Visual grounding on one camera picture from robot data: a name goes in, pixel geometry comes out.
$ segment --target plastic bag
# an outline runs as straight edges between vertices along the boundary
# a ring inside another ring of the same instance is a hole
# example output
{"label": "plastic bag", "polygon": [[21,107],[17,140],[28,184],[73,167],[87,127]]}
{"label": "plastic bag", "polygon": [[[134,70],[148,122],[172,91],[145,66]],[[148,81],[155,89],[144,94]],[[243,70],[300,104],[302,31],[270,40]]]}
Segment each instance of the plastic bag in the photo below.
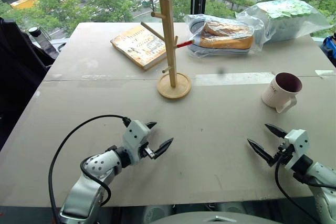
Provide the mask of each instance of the plastic bag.
{"label": "plastic bag", "polygon": [[241,13],[236,19],[255,25],[260,20],[263,29],[255,32],[257,44],[298,38],[315,31],[332,27],[315,8],[300,0],[276,0],[257,3]]}
{"label": "plastic bag", "polygon": [[246,54],[254,46],[254,28],[247,23],[204,14],[186,15],[184,20],[192,34],[192,56]]}

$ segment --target wooden stand base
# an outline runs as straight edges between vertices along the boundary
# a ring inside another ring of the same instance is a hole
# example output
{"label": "wooden stand base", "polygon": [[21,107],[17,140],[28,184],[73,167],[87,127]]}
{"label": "wooden stand base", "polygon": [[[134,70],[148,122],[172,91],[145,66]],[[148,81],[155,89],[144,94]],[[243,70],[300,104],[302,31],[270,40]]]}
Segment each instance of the wooden stand base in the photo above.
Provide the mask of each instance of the wooden stand base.
{"label": "wooden stand base", "polygon": [[165,74],[160,78],[157,88],[163,97],[175,100],[185,97],[189,93],[191,81],[188,76],[182,73],[177,73],[176,87],[173,88],[170,86],[169,74]]}

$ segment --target black cable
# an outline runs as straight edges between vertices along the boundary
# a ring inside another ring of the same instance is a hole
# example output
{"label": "black cable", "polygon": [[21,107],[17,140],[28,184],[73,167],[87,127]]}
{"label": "black cable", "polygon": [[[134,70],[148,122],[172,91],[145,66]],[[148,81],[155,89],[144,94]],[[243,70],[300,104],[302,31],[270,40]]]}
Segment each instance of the black cable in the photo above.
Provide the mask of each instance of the black cable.
{"label": "black cable", "polygon": [[208,204],[204,204],[204,206],[206,207],[206,209],[208,209],[209,211],[213,212],[213,210],[211,209],[211,207]]}
{"label": "black cable", "polygon": [[65,46],[65,45],[66,45],[66,43],[63,43],[63,44],[61,44],[60,46],[58,46],[58,47],[57,47],[57,51],[61,52],[61,51],[62,51],[61,48],[62,48],[63,46]]}
{"label": "black cable", "polygon": [[84,159],[81,163],[80,163],[80,169],[81,171],[90,179],[92,179],[94,182],[98,183],[99,185],[101,185],[106,191],[107,191],[107,198],[106,200],[103,201],[103,203],[100,206],[105,205],[111,198],[111,190],[109,188],[109,186],[107,184],[105,184],[104,182],[100,181],[99,179],[97,179],[96,177],[92,176],[85,168],[84,168],[84,163],[89,159],[90,157]]}
{"label": "black cable", "polygon": [[51,36],[49,35],[49,33],[47,33],[47,31],[45,31],[42,27],[39,27],[39,29],[44,34],[44,36],[46,36],[47,40],[51,41]]}
{"label": "black cable", "polygon": [[331,185],[326,185],[326,184],[315,184],[315,183],[310,183],[310,182],[303,182],[304,184],[308,186],[314,186],[314,187],[325,187],[325,188],[331,188],[336,190],[336,187],[331,186]]}
{"label": "black cable", "polygon": [[72,134],[74,134],[74,132],[76,130],[78,130],[79,128],[81,128],[83,125],[95,120],[95,119],[98,119],[98,118],[121,118],[124,122],[124,124],[126,126],[128,126],[129,122],[130,122],[130,119],[128,119],[127,117],[125,116],[120,116],[120,115],[99,115],[99,116],[95,116],[89,120],[86,120],[85,122],[79,124],[76,128],[74,128],[66,137],[65,139],[61,142],[61,144],[59,145],[58,149],[56,150],[56,153],[51,161],[51,164],[50,164],[50,168],[49,168],[49,174],[48,174],[48,187],[49,187],[49,198],[50,198],[50,204],[51,204],[51,209],[53,211],[53,215],[54,215],[54,219],[55,219],[55,222],[56,224],[61,224],[60,223],[60,219],[58,218],[58,215],[57,215],[57,211],[56,211],[56,203],[55,203],[55,198],[54,198],[54,191],[53,191],[53,181],[52,181],[52,171],[54,169],[54,164],[56,162],[56,159],[57,159],[57,156],[58,154],[60,153],[62,147],[64,146],[64,144],[66,143],[66,141],[71,137]]}
{"label": "black cable", "polygon": [[310,213],[308,213],[304,208],[302,208],[299,204],[297,204],[280,186],[278,173],[279,173],[279,167],[281,164],[283,156],[280,157],[280,159],[277,162],[277,165],[275,167],[275,183],[277,184],[279,190],[282,192],[282,194],[290,201],[292,202],[297,208],[299,208],[302,212],[304,212],[307,216],[309,216],[313,221],[315,221],[317,224],[321,224],[314,216],[312,216]]}

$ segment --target book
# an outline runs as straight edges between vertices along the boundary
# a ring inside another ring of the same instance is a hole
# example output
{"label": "book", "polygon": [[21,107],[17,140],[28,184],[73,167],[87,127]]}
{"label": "book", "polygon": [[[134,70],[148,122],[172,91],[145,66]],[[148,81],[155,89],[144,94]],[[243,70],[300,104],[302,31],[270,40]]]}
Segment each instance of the book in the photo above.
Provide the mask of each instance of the book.
{"label": "book", "polygon": [[121,33],[111,43],[144,70],[166,58],[164,42],[141,25]]}

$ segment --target white table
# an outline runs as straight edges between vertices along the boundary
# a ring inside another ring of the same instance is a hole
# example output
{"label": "white table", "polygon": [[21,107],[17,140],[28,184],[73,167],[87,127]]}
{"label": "white table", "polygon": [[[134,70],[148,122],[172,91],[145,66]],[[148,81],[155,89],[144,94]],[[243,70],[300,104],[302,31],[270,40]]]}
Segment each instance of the white table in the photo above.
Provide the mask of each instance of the white table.
{"label": "white table", "polygon": [[[143,159],[138,166],[123,169],[110,185],[108,206],[283,197],[274,182],[274,169],[246,141],[250,137],[275,153],[280,141],[264,123],[288,131],[307,130],[308,155],[336,166],[336,77],[315,73],[334,67],[309,37],[266,45],[263,52],[247,57],[198,60],[185,55],[186,48],[176,51],[178,70],[193,83],[197,74],[216,73],[220,67],[229,73],[299,75],[303,89],[298,104],[286,114],[277,114],[260,99],[266,84],[193,85],[181,100],[164,99],[155,84],[165,63],[143,72],[109,43],[134,25],[80,24],[75,30],[0,152],[0,205],[49,206],[47,174],[56,148],[75,126],[100,114],[157,121],[150,137],[153,148],[174,137],[159,159]],[[158,29],[160,24],[150,25]],[[183,40],[178,29],[183,25],[175,25],[175,34]],[[58,206],[79,178],[80,161],[113,144],[120,146],[124,130],[118,119],[99,119],[71,137],[54,169]],[[291,196],[311,195],[290,172],[280,172],[280,182]]]}

